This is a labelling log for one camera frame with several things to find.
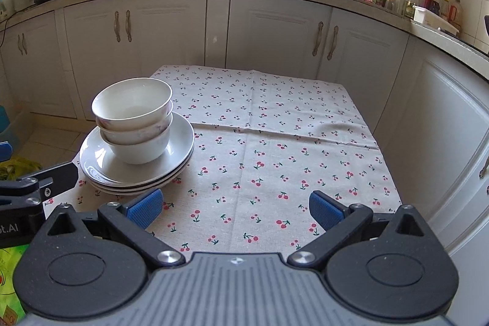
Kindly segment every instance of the cherry print tablecloth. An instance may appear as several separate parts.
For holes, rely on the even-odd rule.
[[[195,129],[195,151],[162,188],[164,211],[148,228],[182,251],[282,252],[323,230],[309,214],[315,189],[344,205],[395,211],[398,193],[381,151],[338,84],[197,66],[164,66],[174,111]],[[78,211],[130,197],[77,187],[45,202]]]

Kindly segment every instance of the stack of plates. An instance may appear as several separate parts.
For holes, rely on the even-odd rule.
[[[102,192],[139,195],[168,184],[183,171],[194,151],[194,129],[173,112],[170,140],[159,158],[143,165],[129,165],[114,156],[96,127],[80,149],[80,167],[89,182]]]

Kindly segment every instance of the cabinet handle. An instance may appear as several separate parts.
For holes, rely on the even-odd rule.
[[[27,54],[28,53],[28,48],[27,48],[27,46],[25,46],[25,36],[24,36],[24,33],[22,33],[22,47],[24,48],[25,54]]]
[[[324,27],[324,23],[320,21],[319,24],[317,25],[316,46],[314,46],[314,49],[312,50],[312,55],[314,57],[316,57],[317,50],[319,49],[319,45],[321,44],[321,38],[323,36],[323,27]]]
[[[486,159],[486,164],[484,165],[484,167],[482,168],[482,170],[479,172],[479,178],[483,178],[484,177],[484,175],[486,174],[487,166],[489,166],[489,156]]]
[[[336,42],[338,41],[338,31],[339,28],[337,25],[333,29],[333,43],[331,44],[331,49],[329,50],[328,53],[328,57],[327,57],[328,60],[331,60],[333,58],[334,49],[336,49]]]
[[[131,12],[129,10],[126,11],[126,33],[127,40],[131,42],[133,37],[131,36]]]
[[[121,41],[121,35],[119,34],[119,12],[116,11],[116,19],[114,20],[114,32],[116,33],[117,42]]]
[[[20,54],[24,55],[22,49],[20,48],[20,35],[17,35],[17,47],[19,49]]]

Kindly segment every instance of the white bowl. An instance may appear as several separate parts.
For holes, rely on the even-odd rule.
[[[100,136],[102,137],[102,140],[104,140],[111,148],[114,155],[121,161],[131,165],[142,165],[143,163],[148,163],[155,160],[165,151],[168,141],[170,140],[170,129],[172,127],[173,114],[170,114],[170,119],[170,126],[168,126],[163,133],[149,141],[139,144],[113,144],[107,140],[107,137],[103,131],[100,131]]]
[[[100,128],[102,132],[104,132],[107,141],[112,144],[118,145],[133,145],[140,144],[145,141],[149,141],[156,136],[159,136],[163,133],[168,126],[170,126],[170,122],[172,121],[172,111],[173,111],[173,102],[170,100],[170,113],[160,119],[158,122],[143,127],[142,129],[132,130],[132,131],[112,131],[108,129],[104,129],[99,119],[96,117],[95,122],[97,126]]]
[[[171,97],[172,88],[166,82],[133,78],[114,83],[97,94],[92,112],[107,130],[138,130],[165,117]]]

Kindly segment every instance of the gray ribbed panel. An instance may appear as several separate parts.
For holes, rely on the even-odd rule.
[[[236,257],[244,261],[235,265]],[[138,299],[111,315],[79,323],[28,316],[20,325],[387,326],[348,312],[317,274],[288,267],[278,254],[207,253],[196,253],[183,267],[155,272]],[[440,317],[416,323],[449,325]]]

